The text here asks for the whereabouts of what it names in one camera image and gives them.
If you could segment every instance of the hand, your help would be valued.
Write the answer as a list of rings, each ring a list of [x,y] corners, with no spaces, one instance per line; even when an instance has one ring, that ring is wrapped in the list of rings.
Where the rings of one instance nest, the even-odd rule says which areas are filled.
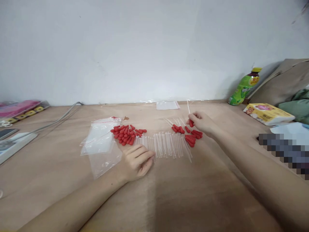
[[[143,177],[151,168],[155,152],[149,151],[142,144],[125,150],[117,166],[125,181],[133,181]]]
[[[214,131],[220,128],[215,124],[215,122],[205,113],[196,111],[188,115],[189,119],[194,122],[197,129],[204,132],[207,136],[211,137]]]

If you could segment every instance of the power cord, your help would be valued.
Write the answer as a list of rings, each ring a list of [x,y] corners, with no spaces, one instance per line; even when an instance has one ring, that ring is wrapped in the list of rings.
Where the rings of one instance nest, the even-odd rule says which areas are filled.
[[[14,141],[18,140],[18,139],[21,139],[21,138],[23,138],[23,137],[25,137],[25,136],[27,136],[27,135],[30,135],[30,134],[32,134],[32,133],[35,133],[35,132],[40,131],[40,130],[42,130],[42,129],[45,129],[46,127],[49,127],[49,126],[51,126],[51,125],[53,125],[53,124],[59,122],[59,121],[62,120],[65,116],[67,116],[67,115],[70,113],[70,111],[72,110],[72,108],[73,108],[74,106],[76,106],[77,104],[84,105],[83,103],[81,103],[80,101],[78,101],[78,102],[76,102],[75,104],[73,104],[73,105],[71,106],[71,108],[70,108],[61,118],[59,118],[58,120],[56,120],[56,121],[54,121],[54,122],[52,122],[52,123],[50,123],[50,124],[48,124],[48,125],[46,125],[46,126],[42,126],[42,127],[40,127],[39,129],[33,130],[33,131],[31,131],[31,132],[29,132],[29,133],[27,133],[27,134],[25,134],[25,135],[22,135],[22,136],[20,136],[20,137],[18,137],[18,138],[0,141],[0,150],[5,150],[6,148],[10,147],[11,144],[12,144]]]

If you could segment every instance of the yellow bottle cap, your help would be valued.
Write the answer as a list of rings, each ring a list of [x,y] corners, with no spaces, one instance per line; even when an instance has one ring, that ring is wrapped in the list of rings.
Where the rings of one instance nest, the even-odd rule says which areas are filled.
[[[259,73],[261,70],[262,70],[262,68],[254,67],[254,68],[252,69],[252,72],[257,72],[257,73]]]

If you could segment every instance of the tissue box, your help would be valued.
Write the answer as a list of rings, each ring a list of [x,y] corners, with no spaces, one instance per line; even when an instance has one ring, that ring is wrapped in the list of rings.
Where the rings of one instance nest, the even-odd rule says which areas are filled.
[[[293,115],[267,103],[250,103],[244,112],[266,126],[287,123],[295,119]]]

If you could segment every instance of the green bottle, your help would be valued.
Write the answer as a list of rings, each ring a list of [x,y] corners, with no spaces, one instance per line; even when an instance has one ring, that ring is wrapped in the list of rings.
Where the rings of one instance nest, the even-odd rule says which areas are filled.
[[[258,73],[261,70],[262,68],[253,68],[251,73],[247,74],[241,79],[239,85],[237,86],[236,91],[229,98],[228,103],[230,105],[239,105],[244,101],[249,91],[253,88],[253,86],[255,86],[258,83],[260,79]]]

